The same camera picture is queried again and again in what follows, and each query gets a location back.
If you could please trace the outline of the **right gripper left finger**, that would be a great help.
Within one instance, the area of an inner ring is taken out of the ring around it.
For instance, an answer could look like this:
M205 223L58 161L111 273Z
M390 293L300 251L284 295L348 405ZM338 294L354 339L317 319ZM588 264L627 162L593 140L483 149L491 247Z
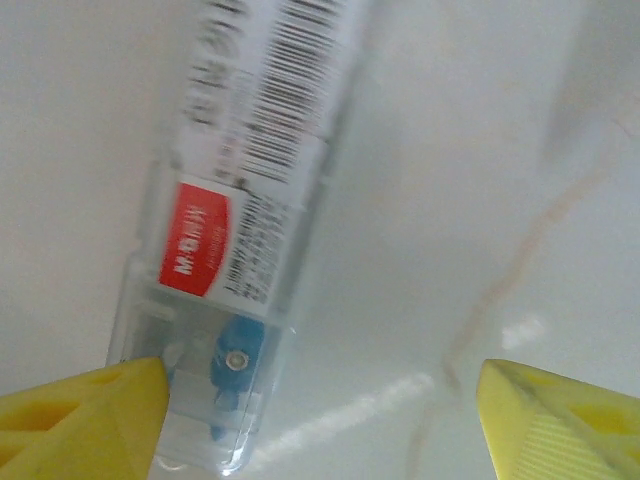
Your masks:
M4 479L145 479L169 403L163 362L136 359L1 398Z

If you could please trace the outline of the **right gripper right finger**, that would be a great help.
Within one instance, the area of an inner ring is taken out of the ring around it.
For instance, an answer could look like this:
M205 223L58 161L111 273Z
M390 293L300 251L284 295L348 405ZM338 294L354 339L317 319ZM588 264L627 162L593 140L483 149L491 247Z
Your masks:
M484 361L476 390L499 479L636 479L639 400L528 365Z

